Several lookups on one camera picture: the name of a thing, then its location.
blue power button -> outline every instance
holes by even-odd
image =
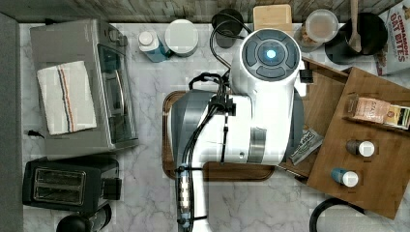
[[[274,59],[277,56],[277,53],[273,50],[268,50],[266,56],[268,56],[269,59]]]

wooden cutting board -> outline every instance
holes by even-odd
[[[329,195],[394,219],[410,179],[410,137],[371,125],[343,120],[350,93],[410,106],[410,90],[368,72],[352,68],[307,185]],[[350,139],[372,141],[376,153],[369,158],[349,154]],[[346,188],[331,177],[332,169],[355,171],[359,183]]]
[[[290,5],[270,5],[253,8],[254,30],[274,28],[293,36],[292,10]]]

dish towel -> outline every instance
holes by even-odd
[[[83,61],[37,71],[51,135],[95,128],[96,113]]]

toaster oven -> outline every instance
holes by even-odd
[[[86,156],[27,162],[24,171],[24,205],[63,211],[95,213],[121,197],[119,164],[109,156]]]
[[[97,127],[94,129],[46,134],[44,146],[48,159],[114,152],[137,145],[131,80],[127,71],[127,37],[97,19],[33,27],[30,35],[36,71],[84,61],[96,112]]]

white cap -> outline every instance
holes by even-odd
[[[142,45],[149,45],[153,42],[154,38],[153,38],[153,35],[151,35],[151,33],[143,32],[139,34],[138,40],[139,40],[139,43]]]
[[[165,31],[166,45],[177,54],[187,54],[198,45],[198,31],[193,23],[177,19],[169,24]]]
[[[332,32],[330,32],[329,35],[326,35],[326,36],[317,35],[310,28],[310,26],[313,25],[314,23],[322,23],[323,20],[328,20],[329,22],[331,22],[331,25],[332,25],[332,29],[331,29]],[[338,20],[335,14],[333,14],[332,12],[328,10],[324,10],[324,9],[319,9],[319,10],[312,12],[307,17],[306,28],[307,28],[307,35],[311,39],[319,43],[325,43],[325,42],[330,41],[336,36],[337,29],[338,29]]]
[[[347,187],[354,187],[359,183],[359,176],[355,172],[348,171],[343,175],[343,184]]]
[[[157,33],[152,30],[144,31],[138,36],[139,49],[141,51],[151,51],[157,49],[160,42]]]
[[[369,141],[362,142],[359,145],[359,153],[364,157],[371,157],[374,154],[374,144]]]

